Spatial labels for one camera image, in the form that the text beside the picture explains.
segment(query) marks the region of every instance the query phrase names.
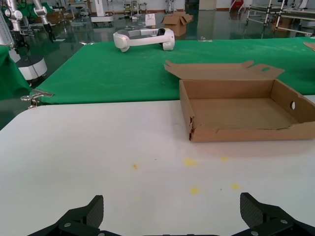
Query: red object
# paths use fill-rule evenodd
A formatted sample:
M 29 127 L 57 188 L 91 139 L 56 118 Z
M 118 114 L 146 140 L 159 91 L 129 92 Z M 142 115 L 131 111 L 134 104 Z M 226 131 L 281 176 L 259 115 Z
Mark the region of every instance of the red object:
M 231 9 L 240 9 L 243 4 L 244 4 L 244 0 L 236 0 L 236 2 L 233 4 Z

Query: shiny floor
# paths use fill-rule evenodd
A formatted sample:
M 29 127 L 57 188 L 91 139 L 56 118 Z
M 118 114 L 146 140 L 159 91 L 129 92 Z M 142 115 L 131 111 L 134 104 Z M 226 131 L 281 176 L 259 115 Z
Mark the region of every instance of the shiny floor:
M 267 28 L 262 34 L 263 25 L 256 22 L 249 22 L 246 28 L 246 12 L 238 15 L 237 12 L 188 9 L 187 13 L 193 15 L 193 22 L 188 24 L 187 33 L 177 37 L 176 40 L 200 40 L 201 38 L 208 40 L 255 39 L 296 36 L 295 33 L 286 31 L 273 33 L 270 28 Z M 163 13 L 156 14 L 157 28 L 163 27 L 163 24 L 161 24 L 163 17 Z M 123 15 L 115 15 L 112 26 L 107 23 L 94 26 L 89 18 L 75 19 L 72 22 L 68 21 L 66 24 L 61 22 L 54 27 L 56 38 L 62 41 L 51 43 L 45 31 L 37 32 L 34 36 L 27 36 L 26 40 L 30 45 L 31 55 L 44 56 L 48 68 L 45 78 L 48 78 L 83 46 L 79 43 L 80 41 L 87 43 L 113 41 L 113 33 L 117 30 L 125 28 L 140 29 L 143 28 L 144 22 L 144 15 L 135 22 L 125 19 Z M 33 83 L 31 86 L 36 87 L 41 82 L 42 80 Z M 0 101 L 0 130 L 29 106 L 28 102 L 19 100 L 19 97 L 25 95 L 25 93 L 26 91 L 19 91 L 15 97 Z

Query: box lid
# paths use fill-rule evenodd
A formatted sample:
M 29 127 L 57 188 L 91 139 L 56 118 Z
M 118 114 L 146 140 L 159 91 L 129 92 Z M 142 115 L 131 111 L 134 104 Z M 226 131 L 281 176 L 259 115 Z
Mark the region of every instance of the box lid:
M 304 43 L 304 45 L 313 49 L 313 51 L 315 51 L 315 43 Z
M 273 80 L 284 70 L 265 64 L 244 63 L 193 63 L 175 64 L 166 61 L 165 70 L 182 80 Z

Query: box flap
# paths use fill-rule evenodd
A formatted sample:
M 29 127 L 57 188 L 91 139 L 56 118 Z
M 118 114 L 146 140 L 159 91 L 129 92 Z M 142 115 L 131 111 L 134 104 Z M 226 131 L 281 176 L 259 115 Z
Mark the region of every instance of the box flap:
M 189 22 L 192 21 L 192 16 L 189 15 L 189 14 L 185 14 L 183 17 L 184 17 L 184 19 L 187 21 L 187 23 L 189 23 Z
M 182 24 L 185 26 L 185 25 L 187 25 L 187 21 L 185 20 L 185 18 L 184 17 L 180 17 L 180 20 L 181 20 L 181 22 L 182 22 Z
M 179 16 L 167 15 L 163 18 L 162 24 L 166 25 L 176 25 L 178 24 Z
M 315 43 L 304 43 L 304 45 L 315 51 Z
M 175 64 L 166 61 L 164 68 L 182 80 L 270 80 L 284 70 L 265 64 L 245 63 Z

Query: white sign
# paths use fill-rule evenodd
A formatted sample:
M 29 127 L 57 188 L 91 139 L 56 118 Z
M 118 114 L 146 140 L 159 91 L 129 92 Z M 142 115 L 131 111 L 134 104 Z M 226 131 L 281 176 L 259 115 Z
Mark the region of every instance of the white sign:
M 155 26 L 156 16 L 155 14 L 146 14 L 146 26 Z

